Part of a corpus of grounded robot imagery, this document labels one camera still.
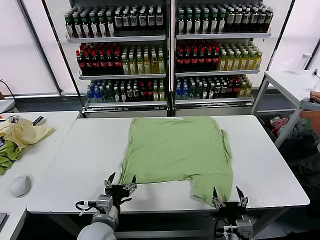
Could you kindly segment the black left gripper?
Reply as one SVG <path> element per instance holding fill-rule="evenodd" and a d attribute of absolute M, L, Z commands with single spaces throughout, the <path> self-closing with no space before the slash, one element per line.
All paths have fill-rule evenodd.
<path fill-rule="evenodd" d="M 113 172 L 108 179 L 104 180 L 105 194 L 112 196 L 112 204 L 120 206 L 121 204 L 132 200 L 131 193 L 137 189 L 136 174 L 133 175 L 131 183 L 127 185 L 112 184 L 116 172 Z"/>

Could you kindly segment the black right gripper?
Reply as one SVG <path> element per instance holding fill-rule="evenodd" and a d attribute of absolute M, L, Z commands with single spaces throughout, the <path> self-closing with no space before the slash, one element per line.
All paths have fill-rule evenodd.
<path fill-rule="evenodd" d="M 242 190 L 236 186 L 239 202 L 229 201 L 222 202 L 215 187 L 212 192 L 212 204 L 218 208 L 217 215 L 221 218 L 226 218 L 228 221 L 242 220 L 243 215 L 247 212 L 248 197 L 246 197 Z"/>

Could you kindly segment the person's bare hand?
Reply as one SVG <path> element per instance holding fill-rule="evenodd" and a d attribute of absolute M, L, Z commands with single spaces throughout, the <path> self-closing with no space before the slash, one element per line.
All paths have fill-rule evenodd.
<path fill-rule="evenodd" d="M 300 117 L 310 120 L 311 128 L 320 137 L 320 93 L 311 91 L 309 98 L 300 102 Z"/>

